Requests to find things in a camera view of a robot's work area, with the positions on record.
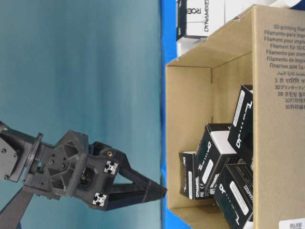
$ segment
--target blue panel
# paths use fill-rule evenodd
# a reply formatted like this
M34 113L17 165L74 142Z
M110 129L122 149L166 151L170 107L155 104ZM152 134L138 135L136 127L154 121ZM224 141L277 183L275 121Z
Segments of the blue panel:
M166 123L165 123L165 65L177 57L176 53L176 6L175 0L161 2L161 47L162 47L162 91L161 91L161 126L162 126L162 161L161 173L163 184L166 185ZM188 229L181 219L174 215L162 201L162 228Z
M159 50L158 1L0 0L0 120L53 144L87 133L159 182ZM0 188L1 208L20 184ZM160 201L101 212L34 197L23 229L157 229L160 218Z

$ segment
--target open cardboard box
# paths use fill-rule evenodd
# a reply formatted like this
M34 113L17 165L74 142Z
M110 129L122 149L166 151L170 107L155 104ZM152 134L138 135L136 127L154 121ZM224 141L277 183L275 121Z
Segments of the open cardboard box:
M305 12L253 6L166 67L167 206L195 229L229 227L212 200L179 193L179 152L196 150L206 123L232 122L241 84L254 86L254 228L305 218L305 110L275 89L283 69L270 68L264 38L275 25L304 28Z

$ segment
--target logo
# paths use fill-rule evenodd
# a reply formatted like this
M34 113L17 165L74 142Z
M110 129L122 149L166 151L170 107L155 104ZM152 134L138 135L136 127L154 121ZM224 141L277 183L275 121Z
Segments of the logo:
M219 190L221 191L221 194L225 193L225 189L222 184L219 185Z
M209 0L204 0L204 31L209 31L209 20L210 20L210 9L209 9L210 2Z
M237 214L236 211L235 211L235 213L236 213L236 216L237 216L235 221L237 222L237 225L239 225L239 222L238 222L239 221L239 215Z
M239 134L239 135L238 135L237 142L236 142L236 146L237 146L238 148L240 148L241 143L242 143L242 140L240 139L240 134Z
M216 183L216 181L217 181L219 175L220 175L220 174L218 173L218 174L216 174L216 175L214 176L214 179L213 179L213 182L212 182L210 188L213 188L213 187L214 187L214 185L215 185L215 183Z
M199 169L200 171L201 171L202 168L203 168L203 165L204 165L204 162L205 162L205 160L206 160L207 154L210 152L211 147L212 147L212 144L211 144L211 142L209 142L209 143L208 143L208 151L206 152L206 156L205 156L205 158L204 158L202 164L199 165L199 167L198 167L198 169Z
M250 197L250 199L253 202L253 194L251 193L250 189L248 188L247 185L244 186L244 190L246 191L246 193L248 194L248 196Z
M195 178L196 182L196 197L199 197L199 177Z
M187 14L201 14L200 8L188 8Z

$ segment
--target box flap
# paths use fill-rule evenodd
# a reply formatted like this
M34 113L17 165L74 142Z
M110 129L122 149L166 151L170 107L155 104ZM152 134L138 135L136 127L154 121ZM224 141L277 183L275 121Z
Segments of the box flap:
M304 38L294 37L293 34L305 35L305 13L255 6L253 14L254 227L275 229L281 220L305 217L305 110L300 109L303 103L285 100L292 98L294 101L294 98L300 98L300 92L305 92L304 81L301 82L304 69L290 68L290 65L296 64L295 58L305 60L305 57L296 56L297 52L305 53L304 50L290 48L291 44L297 46L295 40L304 41ZM285 36L270 35L268 31L285 32ZM269 38L283 38L282 42L275 42L278 45L285 45L284 39L293 41L286 43L287 48L277 49L271 46L274 42ZM294 62L268 61L266 50L285 51L287 55L274 57L292 57ZM271 67L271 63L288 65L288 68ZM299 83L286 81L293 73L294 78L299 78Z

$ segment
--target barcode label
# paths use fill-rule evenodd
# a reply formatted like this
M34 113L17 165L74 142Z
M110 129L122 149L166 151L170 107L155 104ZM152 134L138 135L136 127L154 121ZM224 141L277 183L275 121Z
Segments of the barcode label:
M213 161L209 160L209 163L208 163L208 165L207 165L207 167L205 169L205 172L203 174L203 177L202 177L202 181L203 181L204 184L206 183L206 181L208 180L208 178L210 176L210 173L211 173L211 170L213 168L213 165L214 165Z
M279 229L305 229L305 218L280 221Z
M244 201L244 198L242 197L242 194L238 190L238 188L237 188L236 184L234 183L234 181L232 181L230 183L230 189L233 192L233 195L234 195L235 199L237 200L237 203L240 206L243 214L247 215L248 212L249 212L249 208L248 208L246 202Z
M193 175L191 171L189 171L189 198L193 199Z

